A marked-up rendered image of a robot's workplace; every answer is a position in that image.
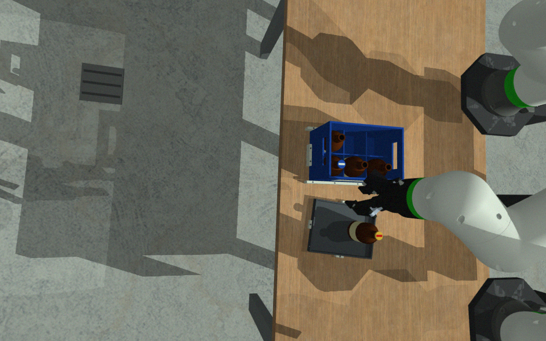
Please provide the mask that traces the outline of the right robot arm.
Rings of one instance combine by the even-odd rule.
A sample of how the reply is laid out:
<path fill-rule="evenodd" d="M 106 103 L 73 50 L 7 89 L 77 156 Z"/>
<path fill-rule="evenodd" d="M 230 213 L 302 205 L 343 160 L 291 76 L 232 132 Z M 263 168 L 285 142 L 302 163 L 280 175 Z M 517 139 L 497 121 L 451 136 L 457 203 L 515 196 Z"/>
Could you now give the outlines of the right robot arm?
<path fill-rule="evenodd" d="M 498 117 L 532 114 L 546 104 L 546 0 L 513 6 L 499 40 L 520 65 L 485 78 L 484 105 Z M 399 180 L 391 200 L 401 216 L 447 227 L 491 269 L 520 272 L 546 257 L 546 188 L 506 207 L 482 178 L 454 170 Z"/>

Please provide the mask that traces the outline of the brown glass bottle with blue cap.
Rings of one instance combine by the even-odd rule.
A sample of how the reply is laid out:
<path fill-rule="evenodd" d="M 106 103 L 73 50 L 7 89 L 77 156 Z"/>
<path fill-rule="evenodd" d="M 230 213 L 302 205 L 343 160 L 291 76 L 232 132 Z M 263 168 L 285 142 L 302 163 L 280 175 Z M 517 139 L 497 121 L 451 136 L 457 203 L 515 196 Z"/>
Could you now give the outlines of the brown glass bottle with blue cap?
<path fill-rule="evenodd" d="M 326 164 L 326 157 L 324 157 L 324 165 Z M 331 176 L 338 176 L 343 168 L 346 166 L 346 162 L 341 158 L 332 155 L 331 156 Z"/>

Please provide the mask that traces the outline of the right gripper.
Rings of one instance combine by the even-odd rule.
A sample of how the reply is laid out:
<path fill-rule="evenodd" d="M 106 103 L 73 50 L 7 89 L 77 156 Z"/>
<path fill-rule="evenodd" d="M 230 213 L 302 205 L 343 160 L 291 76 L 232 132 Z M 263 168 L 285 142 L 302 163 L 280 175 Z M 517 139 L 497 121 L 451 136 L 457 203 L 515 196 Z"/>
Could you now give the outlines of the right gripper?
<path fill-rule="evenodd" d="M 373 219 L 377 218 L 377 212 L 379 211 L 389 211 L 397 213 L 393 207 L 391 195 L 393 188 L 398 183 L 401 178 L 389 179 L 388 185 L 382 191 L 382 195 L 376 193 L 377 196 L 372 197 L 371 199 L 366 199 L 363 201 L 346 200 L 345 203 L 349 208 L 352 208 L 357 215 L 362 216 L 372 216 Z"/>

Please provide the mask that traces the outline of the brown glass bottle with yellow cap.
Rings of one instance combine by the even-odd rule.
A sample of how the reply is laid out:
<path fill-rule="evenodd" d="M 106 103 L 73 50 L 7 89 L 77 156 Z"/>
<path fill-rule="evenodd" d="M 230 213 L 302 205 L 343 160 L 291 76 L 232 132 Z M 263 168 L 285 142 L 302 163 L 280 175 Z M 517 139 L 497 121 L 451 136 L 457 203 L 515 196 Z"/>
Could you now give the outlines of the brown glass bottle with yellow cap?
<path fill-rule="evenodd" d="M 383 234 L 378 231 L 377 227 L 372 223 L 367 222 L 351 222 L 347 227 L 347 235 L 354 241 L 372 244 L 377 240 L 381 240 Z"/>

